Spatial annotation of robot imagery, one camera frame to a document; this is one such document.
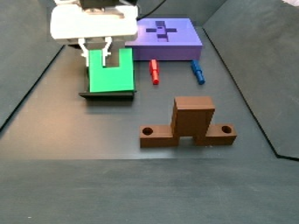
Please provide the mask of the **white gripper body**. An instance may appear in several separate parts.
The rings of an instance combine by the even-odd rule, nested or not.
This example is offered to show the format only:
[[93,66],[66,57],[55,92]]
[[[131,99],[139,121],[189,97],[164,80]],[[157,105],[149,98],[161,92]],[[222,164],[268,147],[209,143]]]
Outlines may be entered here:
[[133,40],[137,34],[135,17],[135,6],[82,10],[75,4],[59,4],[50,13],[50,36],[62,44],[105,37]]

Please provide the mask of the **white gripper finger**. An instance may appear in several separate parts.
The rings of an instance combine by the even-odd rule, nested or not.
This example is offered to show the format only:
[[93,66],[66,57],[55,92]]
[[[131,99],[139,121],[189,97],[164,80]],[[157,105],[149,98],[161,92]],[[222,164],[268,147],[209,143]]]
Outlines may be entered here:
[[101,49],[101,62],[102,62],[102,67],[110,67],[110,61],[109,61],[109,56],[110,56],[110,45],[111,45],[111,37],[103,37],[105,40],[105,45],[103,48]]
[[85,66],[89,66],[89,50],[86,48],[86,41],[83,38],[78,38],[78,47],[81,49],[81,56],[85,58]]

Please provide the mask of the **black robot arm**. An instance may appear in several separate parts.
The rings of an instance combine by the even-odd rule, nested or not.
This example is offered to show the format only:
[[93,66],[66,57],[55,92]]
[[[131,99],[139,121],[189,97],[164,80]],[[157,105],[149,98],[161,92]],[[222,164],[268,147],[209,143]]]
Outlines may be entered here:
[[53,0],[50,36],[63,45],[77,46],[89,60],[99,50],[103,67],[119,65],[119,49],[137,35],[137,0]]

